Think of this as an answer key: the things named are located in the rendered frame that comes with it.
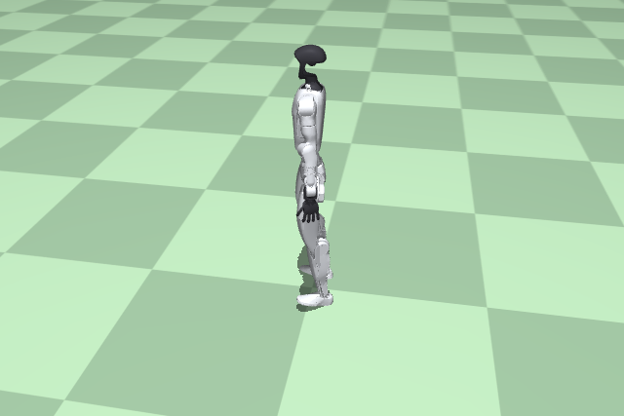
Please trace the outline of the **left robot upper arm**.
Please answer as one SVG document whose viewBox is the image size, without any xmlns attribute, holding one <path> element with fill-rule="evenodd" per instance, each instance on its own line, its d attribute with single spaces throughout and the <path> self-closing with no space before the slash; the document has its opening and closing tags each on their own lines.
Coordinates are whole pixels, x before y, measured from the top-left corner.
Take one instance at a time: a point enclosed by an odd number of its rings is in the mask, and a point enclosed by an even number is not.
<svg viewBox="0 0 624 416">
<path fill-rule="evenodd" d="M 301 157 L 303 157 L 302 150 L 307 145 L 312 145 L 315 151 L 317 150 L 316 113 L 317 105 L 314 96 L 306 95 L 301 97 L 297 103 L 297 114 L 300 120 L 301 134 L 304 137 L 304 142 L 301 142 L 297 147 L 297 152 Z"/>
</svg>

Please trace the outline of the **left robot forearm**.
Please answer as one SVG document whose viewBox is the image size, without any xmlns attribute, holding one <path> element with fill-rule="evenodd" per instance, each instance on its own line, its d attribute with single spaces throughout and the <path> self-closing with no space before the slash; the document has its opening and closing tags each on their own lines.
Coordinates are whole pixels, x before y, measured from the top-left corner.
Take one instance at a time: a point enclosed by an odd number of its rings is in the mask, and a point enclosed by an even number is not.
<svg viewBox="0 0 624 416">
<path fill-rule="evenodd" d="M 306 197 L 316 196 L 316 184 L 317 178 L 315 177 L 316 167 L 318 166 L 318 158 L 315 148 L 312 145 L 307 145 L 302 150 L 303 161 L 303 182 L 306 187 Z"/>
</svg>

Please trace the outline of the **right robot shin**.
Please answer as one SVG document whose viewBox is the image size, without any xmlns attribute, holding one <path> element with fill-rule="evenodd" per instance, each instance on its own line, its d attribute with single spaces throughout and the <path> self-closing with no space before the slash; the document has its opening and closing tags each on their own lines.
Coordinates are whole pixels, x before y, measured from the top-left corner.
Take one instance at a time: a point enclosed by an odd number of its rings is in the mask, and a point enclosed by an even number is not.
<svg viewBox="0 0 624 416">
<path fill-rule="evenodd" d="M 323 219 L 324 219 L 324 221 L 325 221 L 324 216 L 323 216 L 322 214 L 320 214 L 320 213 L 319 213 L 319 215 L 320 215 L 320 216 L 322 216 L 322 217 L 323 217 Z M 324 227 L 324 228 L 323 228 L 320 232 L 318 232 L 318 235 L 321 235 L 321 236 L 323 236 L 323 237 L 326 237 L 326 234 L 327 234 L 327 233 L 326 233 L 326 228 L 325 228 L 325 227 Z"/>
</svg>

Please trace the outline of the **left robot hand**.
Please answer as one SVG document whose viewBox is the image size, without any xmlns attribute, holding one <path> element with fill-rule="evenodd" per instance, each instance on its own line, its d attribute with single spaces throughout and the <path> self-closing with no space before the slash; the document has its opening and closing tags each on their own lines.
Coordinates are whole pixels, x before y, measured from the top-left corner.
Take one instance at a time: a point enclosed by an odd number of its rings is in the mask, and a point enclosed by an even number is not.
<svg viewBox="0 0 624 416">
<path fill-rule="evenodd" d="M 296 216 L 299 216 L 301 214 L 301 212 L 303 211 L 303 219 L 301 220 L 302 222 L 305 222 L 306 220 L 306 214 L 308 214 L 307 217 L 307 223 L 310 222 L 310 217 L 312 214 L 312 222 L 315 221 L 315 212 L 317 215 L 317 220 L 320 219 L 320 215 L 319 215 L 319 206 L 317 204 L 317 202 L 315 201 L 317 199 L 317 187 L 316 187 L 316 196 L 315 197 L 306 197 L 306 187 L 304 187 L 303 189 L 303 198 L 304 198 L 304 202 L 302 203 L 303 206 L 302 208 L 298 211 L 298 213 L 296 214 Z"/>
</svg>

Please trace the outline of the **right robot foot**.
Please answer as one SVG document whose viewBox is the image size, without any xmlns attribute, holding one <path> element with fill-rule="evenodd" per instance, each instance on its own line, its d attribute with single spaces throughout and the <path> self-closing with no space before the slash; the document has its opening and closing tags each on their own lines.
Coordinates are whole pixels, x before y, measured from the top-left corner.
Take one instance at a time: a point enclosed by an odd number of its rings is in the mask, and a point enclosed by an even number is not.
<svg viewBox="0 0 624 416">
<path fill-rule="evenodd" d="M 310 265 L 302 265 L 299 267 L 299 269 L 304 273 L 312 275 Z M 332 277 L 333 277 L 332 269 L 330 268 L 330 273 L 328 274 L 328 280 L 331 279 Z"/>
</svg>

